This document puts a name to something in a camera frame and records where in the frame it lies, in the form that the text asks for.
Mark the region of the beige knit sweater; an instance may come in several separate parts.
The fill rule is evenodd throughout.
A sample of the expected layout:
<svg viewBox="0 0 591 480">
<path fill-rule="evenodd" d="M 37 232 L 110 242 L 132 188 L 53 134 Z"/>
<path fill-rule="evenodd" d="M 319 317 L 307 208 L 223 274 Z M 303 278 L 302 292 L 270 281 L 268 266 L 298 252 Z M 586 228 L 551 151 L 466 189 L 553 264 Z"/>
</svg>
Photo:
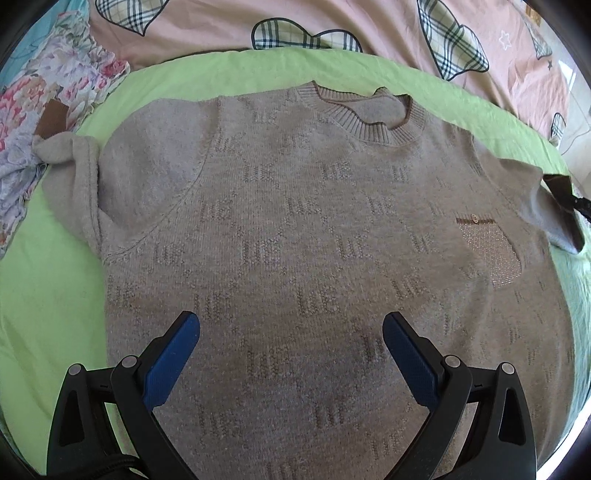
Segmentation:
<svg viewBox="0 0 591 480">
<path fill-rule="evenodd" d="M 203 479 L 378 479 L 425 413 L 382 338 L 402 313 L 441 351 L 510 362 L 536 453 L 562 439 L 574 340 L 551 248 L 575 216 L 542 171 L 408 96 L 316 83 L 157 100 L 105 145 L 34 143 L 58 220 L 103 264 L 108 355 L 184 311 L 202 334 L 164 431 Z"/>
</svg>

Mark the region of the light green bed sheet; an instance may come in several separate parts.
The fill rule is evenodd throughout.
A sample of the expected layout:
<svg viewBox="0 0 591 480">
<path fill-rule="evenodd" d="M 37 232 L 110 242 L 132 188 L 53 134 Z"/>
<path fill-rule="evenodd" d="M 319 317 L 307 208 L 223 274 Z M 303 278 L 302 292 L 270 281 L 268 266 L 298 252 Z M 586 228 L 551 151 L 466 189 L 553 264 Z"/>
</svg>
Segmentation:
<svg viewBox="0 0 591 480">
<path fill-rule="evenodd" d="M 510 113 L 432 75 L 345 51 L 225 52 L 194 55 L 129 74 L 85 119 L 80 133 L 105 142 L 152 100 L 201 100 L 315 81 L 368 95 L 386 87 L 412 95 L 438 117 L 471 131 L 492 152 L 567 173 L 558 149 Z M 102 267 L 54 218 L 41 189 L 1 262 L 1 409 L 23 458 L 46 464 L 51 417 L 67 368 L 106 363 Z"/>
</svg>

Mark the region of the pink plaid-heart quilt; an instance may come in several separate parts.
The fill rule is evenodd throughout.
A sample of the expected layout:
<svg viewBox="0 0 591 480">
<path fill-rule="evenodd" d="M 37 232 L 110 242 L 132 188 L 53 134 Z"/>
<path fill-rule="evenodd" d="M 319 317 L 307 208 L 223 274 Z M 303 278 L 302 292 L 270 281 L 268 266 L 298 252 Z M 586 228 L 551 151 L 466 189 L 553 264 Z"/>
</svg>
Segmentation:
<svg viewBox="0 0 591 480">
<path fill-rule="evenodd" d="M 345 50 L 452 82 L 549 140 L 566 126 L 564 76 L 514 1 L 92 0 L 89 23 L 135 69 L 217 51 Z"/>
</svg>

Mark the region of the floral patterned cloth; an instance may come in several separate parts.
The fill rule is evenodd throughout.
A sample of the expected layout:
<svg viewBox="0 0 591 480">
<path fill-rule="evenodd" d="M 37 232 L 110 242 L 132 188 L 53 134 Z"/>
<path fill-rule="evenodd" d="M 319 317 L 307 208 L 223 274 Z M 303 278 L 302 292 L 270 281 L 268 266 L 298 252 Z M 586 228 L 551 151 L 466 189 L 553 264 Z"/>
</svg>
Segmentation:
<svg viewBox="0 0 591 480">
<path fill-rule="evenodd" d="M 60 104 L 58 129 L 74 131 L 129 72 L 127 62 L 93 38 L 88 15 L 69 11 L 57 16 L 33 57 L 1 91 L 2 253 L 46 169 L 32 143 L 47 104 Z"/>
</svg>

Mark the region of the light blue floral pillow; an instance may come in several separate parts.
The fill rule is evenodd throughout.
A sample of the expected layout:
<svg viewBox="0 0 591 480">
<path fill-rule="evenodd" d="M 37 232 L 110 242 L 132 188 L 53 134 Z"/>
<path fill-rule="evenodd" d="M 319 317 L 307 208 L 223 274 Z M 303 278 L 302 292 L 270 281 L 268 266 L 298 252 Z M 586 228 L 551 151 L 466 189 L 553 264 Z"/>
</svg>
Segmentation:
<svg viewBox="0 0 591 480">
<path fill-rule="evenodd" d="M 88 18 L 87 1 L 1 2 L 1 88 L 7 87 L 46 39 L 57 17 L 78 11 Z"/>
</svg>

